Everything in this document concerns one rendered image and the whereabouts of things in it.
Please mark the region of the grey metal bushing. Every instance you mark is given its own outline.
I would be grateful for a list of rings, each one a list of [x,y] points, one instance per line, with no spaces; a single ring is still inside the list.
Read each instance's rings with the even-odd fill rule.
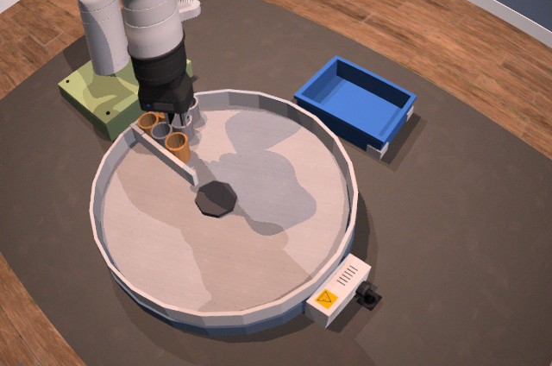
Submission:
[[[195,97],[195,96],[193,97],[189,109],[190,109],[190,113],[191,113],[192,123],[195,124],[200,119],[200,111],[199,111],[197,97]]]
[[[152,139],[155,140],[163,148],[166,148],[165,147],[165,140],[172,133],[173,133],[172,125],[166,124],[166,122],[157,123],[151,129]]]
[[[181,127],[180,115],[175,114],[174,119],[172,120],[172,130],[173,132],[181,132],[187,136],[188,142],[190,142],[195,136],[192,118],[190,118],[187,126]]]

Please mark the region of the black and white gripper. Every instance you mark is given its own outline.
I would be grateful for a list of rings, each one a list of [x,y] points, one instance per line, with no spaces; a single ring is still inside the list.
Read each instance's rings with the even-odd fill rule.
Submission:
[[[179,114],[182,126],[187,126],[191,117],[194,92],[186,72],[182,21],[200,12],[198,0],[177,0],[177,9],[161,22],[136,27],[125,21],[127,50],[140,82],[137,95],[141,109],[164,113],[166,124],[171,125]]]

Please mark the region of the blue crate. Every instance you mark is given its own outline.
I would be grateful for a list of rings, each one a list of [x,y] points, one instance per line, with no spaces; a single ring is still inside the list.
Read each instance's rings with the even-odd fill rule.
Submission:
[[[417,96],[335,56],[294,98],[334,134],[380,160],[410,118]]]

